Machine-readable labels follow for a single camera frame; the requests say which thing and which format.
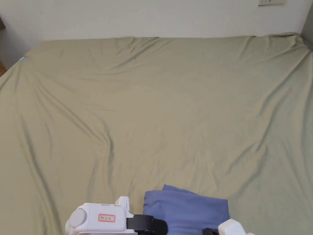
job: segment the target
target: bed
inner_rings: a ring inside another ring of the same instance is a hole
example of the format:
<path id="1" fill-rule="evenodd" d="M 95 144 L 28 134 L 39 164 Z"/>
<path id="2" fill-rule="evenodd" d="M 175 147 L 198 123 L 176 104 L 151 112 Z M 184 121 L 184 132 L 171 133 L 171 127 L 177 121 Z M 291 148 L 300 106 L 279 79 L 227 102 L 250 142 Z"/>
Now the bed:
<path id="1" fill-rule="evenodd" d="M 2 234 L 64 234 L 85 202 L 163 184 L 309 234 L 313 55 L 295 34 L 47 41 L 0 78 Z"/>

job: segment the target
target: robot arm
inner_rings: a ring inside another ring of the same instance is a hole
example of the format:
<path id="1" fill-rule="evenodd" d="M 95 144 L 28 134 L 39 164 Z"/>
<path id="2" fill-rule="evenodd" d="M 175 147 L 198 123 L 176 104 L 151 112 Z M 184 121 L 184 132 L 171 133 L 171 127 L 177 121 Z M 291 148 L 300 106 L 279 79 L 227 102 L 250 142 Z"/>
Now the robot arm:
<path id="1" fill-rule="evenodd" d="M 122 196 L 115 204 L 85 203 L 79 206 L 66 222 L 65 231 L 68 235 L 166 235 L 168 228 L 165 221 L 153 216 L 131 214 L 129 198 Z M 220 224 L 218 233 L 211 234 L 253 235 L 246 234 L 241 224 L 233 219 Z"/>

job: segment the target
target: red bordered label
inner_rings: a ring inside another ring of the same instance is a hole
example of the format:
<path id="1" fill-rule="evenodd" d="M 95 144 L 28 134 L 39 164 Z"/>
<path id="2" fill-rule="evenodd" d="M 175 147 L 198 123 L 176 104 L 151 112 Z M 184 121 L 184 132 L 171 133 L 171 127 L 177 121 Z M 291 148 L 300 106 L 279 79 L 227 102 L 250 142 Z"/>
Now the red bordered label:
<path id="1" fill-rule="evenodd" d="M 100 222 L 115 222 L 115 215 L 99 214 L 98 221 L 100 221 Z"/>

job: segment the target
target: folded blue towel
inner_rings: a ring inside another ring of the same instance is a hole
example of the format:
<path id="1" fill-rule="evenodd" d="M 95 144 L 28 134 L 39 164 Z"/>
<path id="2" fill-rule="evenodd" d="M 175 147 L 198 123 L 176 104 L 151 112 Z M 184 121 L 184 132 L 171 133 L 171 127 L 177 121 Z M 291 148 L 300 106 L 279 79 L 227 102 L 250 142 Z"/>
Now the folded blue towel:
<path id="1" fill-rule="evenodd" d="M 143 214 L 166 221 L 168 235 L 202 235 L 204 228 L 217 229 L 229 219 L 226 199 L 204 197 L 169 185 L 146 192 Z"/>

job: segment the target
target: wall outlet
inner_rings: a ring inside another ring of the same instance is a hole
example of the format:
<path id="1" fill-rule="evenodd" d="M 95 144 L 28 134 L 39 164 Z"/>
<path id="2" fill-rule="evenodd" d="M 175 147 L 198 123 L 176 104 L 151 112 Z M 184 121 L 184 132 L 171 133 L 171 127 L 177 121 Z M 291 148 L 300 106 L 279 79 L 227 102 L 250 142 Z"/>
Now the wall outlet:
<path id="1" fill-rule="evenodd" d="M 286 0 L 259 0 L 259 6 L 283 5 Z"/>

